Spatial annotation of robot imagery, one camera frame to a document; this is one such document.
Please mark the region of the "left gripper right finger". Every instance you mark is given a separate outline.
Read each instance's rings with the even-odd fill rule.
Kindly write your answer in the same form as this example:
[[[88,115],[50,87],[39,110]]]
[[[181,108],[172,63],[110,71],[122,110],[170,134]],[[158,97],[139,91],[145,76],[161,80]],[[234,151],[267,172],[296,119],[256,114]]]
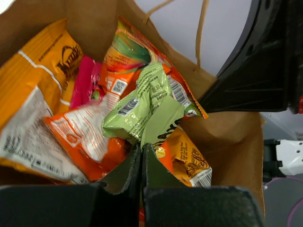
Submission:
[[[249,190],[238,186],[187,187],[143,147],[142,200],[147,227],[262,227]]]

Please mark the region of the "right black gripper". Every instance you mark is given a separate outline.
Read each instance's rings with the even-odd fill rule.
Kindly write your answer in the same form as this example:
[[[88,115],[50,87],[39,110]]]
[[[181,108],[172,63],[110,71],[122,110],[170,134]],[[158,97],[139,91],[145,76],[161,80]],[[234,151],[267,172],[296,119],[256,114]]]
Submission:
[[[254,0],[243,32],[199,99],[208,112],[303,113],[303,2]]]

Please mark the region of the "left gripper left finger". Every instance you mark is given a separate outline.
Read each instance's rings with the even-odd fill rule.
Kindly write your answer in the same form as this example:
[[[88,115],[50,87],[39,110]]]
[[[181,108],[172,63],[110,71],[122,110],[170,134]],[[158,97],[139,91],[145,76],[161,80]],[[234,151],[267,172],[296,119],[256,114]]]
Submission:
[[[0,188],[2,227],[139,226],[141,149],[95,183]]]

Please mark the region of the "brown paper bag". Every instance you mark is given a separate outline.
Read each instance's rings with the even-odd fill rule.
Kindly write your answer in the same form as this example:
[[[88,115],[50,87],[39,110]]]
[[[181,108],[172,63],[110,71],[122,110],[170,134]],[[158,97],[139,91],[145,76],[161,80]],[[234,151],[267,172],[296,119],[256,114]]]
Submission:
[[[6,62],[48,24],[67,18],[67,29],[82,50],[102,60],[112,43],[119,16],[165,54],[200,98],[215,82],[205,67],[175,51],[133,0],[17,0],[0,16],[0,61]],[[264,207],[262,190],[263,119],[258,113],[212,113],[191,118],[182,128],[213,168],[215,185],[248,188]]]

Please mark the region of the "small orange snack packet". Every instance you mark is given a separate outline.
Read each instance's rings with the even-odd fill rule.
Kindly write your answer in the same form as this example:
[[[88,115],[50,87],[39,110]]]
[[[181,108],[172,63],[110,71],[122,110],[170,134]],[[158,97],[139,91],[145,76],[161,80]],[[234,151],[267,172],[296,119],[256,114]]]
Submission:
[[[208,117],[170,60],[130,23],[120,18],[112,44],[101,62],[98,84],[105,92],[103,99],[91,100],[43,120],[73,163],[90,181],[101,179],[119,165],[125,159],[129,145],[134,144],[121,138],[104,136],[101,124],[115,105],[135,90],[143,68],[154,62],[163,64],[173,98],[185,108],[182,119]]]

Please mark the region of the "green snack packet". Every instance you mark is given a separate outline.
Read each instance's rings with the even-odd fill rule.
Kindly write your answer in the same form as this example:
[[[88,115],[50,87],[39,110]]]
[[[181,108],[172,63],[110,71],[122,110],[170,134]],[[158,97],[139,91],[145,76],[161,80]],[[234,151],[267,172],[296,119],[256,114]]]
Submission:
[[[163,64],[149,64],[139,74],[136,88],[104,118],[101,128],[108,138],[161,146],[184,117],[184,106],[173,98]]]

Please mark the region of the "small pink snack packet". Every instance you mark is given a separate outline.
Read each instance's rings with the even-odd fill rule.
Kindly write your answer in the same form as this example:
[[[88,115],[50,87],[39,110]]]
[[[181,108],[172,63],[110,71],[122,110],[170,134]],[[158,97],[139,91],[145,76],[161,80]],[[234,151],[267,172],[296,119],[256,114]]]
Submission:
[[[101,63],[83,56],[71,97],[71,109],[85,105],[91,100],[103,99],[105,92],[98,84],[101,67]]]

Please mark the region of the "tall orange snack bag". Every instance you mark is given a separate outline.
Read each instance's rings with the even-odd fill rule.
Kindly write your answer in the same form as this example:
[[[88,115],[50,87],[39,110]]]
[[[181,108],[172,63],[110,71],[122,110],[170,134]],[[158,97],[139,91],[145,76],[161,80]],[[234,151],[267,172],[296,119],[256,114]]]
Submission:
[[[54,22],[0,69],[0,164],[55,182],[90,181],[44,124],[70,110],[80,62],[80,46]]]

